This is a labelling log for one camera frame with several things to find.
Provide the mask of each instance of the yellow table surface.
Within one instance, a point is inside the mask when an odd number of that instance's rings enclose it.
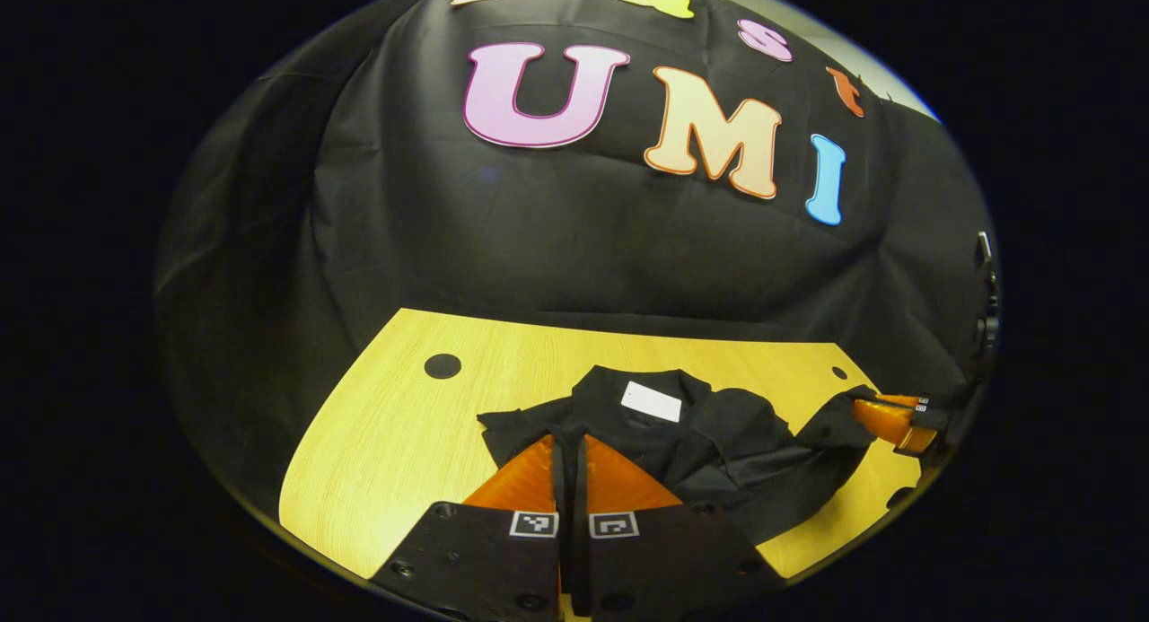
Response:
[[[426,375],[424,363],[439,353],[462,361],[458,375]],[[768,398],[793,432],[834,394],[858,384],[874,387],[834,344],[618,335],[402,309],[348,369],[300,441],[280,493],[280,523],[371,577],[433,501],[460,502],[498,469],[477,414],[570,396],[594,366],[681,369],[715,391],[746,389]],[[839,379],[833,367],[848,378]],[[758,551],[791,577],[870,528],[887,512],[889,497],[919,476],[915,459],[876,440],[822,510]]]

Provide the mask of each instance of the black cloth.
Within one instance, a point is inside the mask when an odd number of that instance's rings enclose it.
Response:
[[[972,253],[993,233],[946,129],[879,98],[865,117],[784,25],[730,0],[672,18],[619,0],[379,0],[300,46],[206,136],[173,195],[155,304],[180,421],[271,517],[331,390],[402,307],[612,332],[834,341],[878,386],[949,393],[980,310]],[[777,28],[782,64],[738,38]],[[501,147],[462,120],[470,51],[533,41],[516,98],[565,103],[576,44],[631,55],[599,126],[553,149]],[[773,200],[651,169],[657,66],[703,77],[730,114],[784,117]],[[847,153],[842,223],[813,221],[812,133]]]
[[[681,400],[679,421],[622,406],[631,382]],[[873,396],[865,386],[848,393]],[[678,499],[718,504],[755,544],[817,513],[854,474],[874,440],[854,418],[847,392],[822,406],[792,435],[768,399],[742,389],[714,391],[681,370],[594,367],[566,398],[478,418],[499,467],[547,433],[570,439],[585,431],[619,451]],[[576,471],[564,469],[568,477]]]

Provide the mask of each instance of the wooden table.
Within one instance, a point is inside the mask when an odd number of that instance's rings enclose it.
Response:
[[[439,353],[462,361],[458,375],[427,376],[424,363]],[[303,436],[284,479],[280,522],[337,563],[371,577],[431,502],[462,501],[494,474],[477,414],[570,396],[596,364],[635,373],[681,369],[715,391],[746,389],[768,398],[794,432],[832,396],[858,384],[873,387],[834,344],[618,335],[402,309]],[[918,462],[892,450],[874,441],[818,514],[758,546],[780,575],[825,559],[878,521],[897,489],[915,486]]]

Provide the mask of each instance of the pink letter u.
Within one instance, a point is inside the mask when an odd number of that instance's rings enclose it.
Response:
[[[471,51],[475,62],[466,89],[463,121],[480,138],[503,146],[548,148],[586,137],[599,124],[607,105],[610,77],[631,56],[600,46],[571,46],[563,54],[574,62],[566,107],[539,117],[524,115],[515,106],[526,62],[546,52],[537,44],[494,44]]]

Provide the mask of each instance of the white label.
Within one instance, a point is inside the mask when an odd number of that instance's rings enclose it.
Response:
[[[633,382],[626,385],[626,393],[623,393],[623,406],[671,422],[678,422],[678,416],[683,410],[683,401],[678,398],[671,398],[665,393]]]

